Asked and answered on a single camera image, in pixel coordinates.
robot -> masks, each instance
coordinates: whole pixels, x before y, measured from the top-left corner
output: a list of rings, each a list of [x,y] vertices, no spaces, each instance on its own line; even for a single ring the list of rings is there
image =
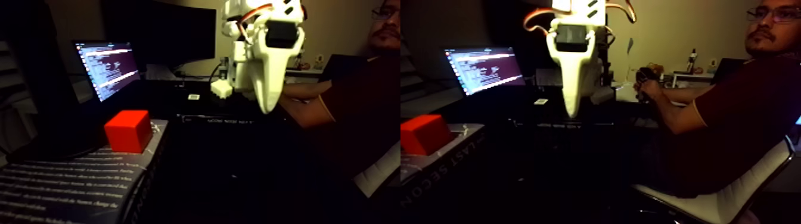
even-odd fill
[[[288,60],[297,56],[306,34],[300,0],[228,0],[223,6],[222,31],[234,38],[230,60],[220,70],[227,75],[211,84],[225,99],[234,91],[253,92],[263,114],[278,102]]]
[[[626,4],[627,7],[598,0],[553,0],[553,8],[536,9],[523,20],[526,30],[540,30],[545,35],[551,58],[562,68],[562,95],[570,118],[578,114],[581,97],[592,94],[594,90],[590,87],[598,83],[595,82],[600,70],[596,37],[601,28],[612,32],[606,26],[606,8],[623,10],[629,22],[637,21],[631,2],[626,0]],[[550,30],[539,25],[528,26],[531,18],[542,14],[556,15]]]

sticker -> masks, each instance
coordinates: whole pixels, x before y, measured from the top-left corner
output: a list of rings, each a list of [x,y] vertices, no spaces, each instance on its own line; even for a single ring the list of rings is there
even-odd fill
[[[541,98],[541,99],[538,99],[537,101],[535,101],[534,105],[545,105],[546,102],[548,102],[548,99]]]

red block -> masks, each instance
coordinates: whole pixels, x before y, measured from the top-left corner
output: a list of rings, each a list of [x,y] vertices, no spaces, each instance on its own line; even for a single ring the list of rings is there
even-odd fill
[[[104,127],[114,152],[141,154],[153,137],[147,110],[120,111]]]
[[[430,155],[452,140],[440,115],[421,115],[400,125],[400,145],[409,154]]]

hand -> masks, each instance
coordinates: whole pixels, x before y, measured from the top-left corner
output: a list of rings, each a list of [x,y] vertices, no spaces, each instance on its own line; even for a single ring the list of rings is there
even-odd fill
[[[659,87],[659,82],[656,82],[655,80],[648,80],[642,84],[638,82],[637,84],[634,84],[634,89],[647,94],[651,98],[662,94],[662,87]]]

